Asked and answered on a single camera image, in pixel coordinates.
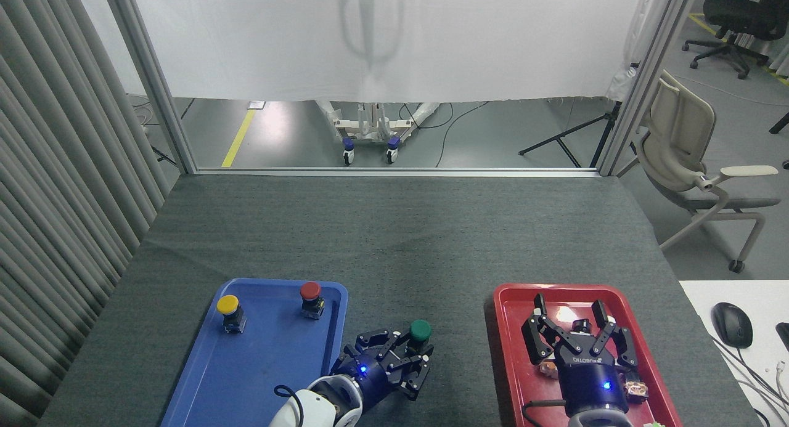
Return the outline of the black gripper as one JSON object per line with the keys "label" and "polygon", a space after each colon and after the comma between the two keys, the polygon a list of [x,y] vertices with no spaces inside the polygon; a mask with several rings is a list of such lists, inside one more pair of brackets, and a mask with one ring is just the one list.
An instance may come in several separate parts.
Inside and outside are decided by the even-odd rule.
{"label": "black gripper", "polygon": [[416,401],[430,372],[434,346],[415,351],[408,346],[405,329],[372,330],[357,335],[357,352],[346,347],[333,363],[332,374],[350,376],[362,396],[362,410],[369,411],[395,390]]}
{"label": "black gripper", "polygon": [[[542,293],[535,296],[533,303],[532,314],[521,326],[525,348],[533,365],[539,365],[554,353],[566,415],[572,417],[594,409],[628,413],[629,404],[615,362],[628,369],[639,366],[631,329],[608,315],[603,301],[597,299],[591,306],[600,329],[597,336],[567,334],[547,317]],[[611,339],[616,360],[606,348]]]}

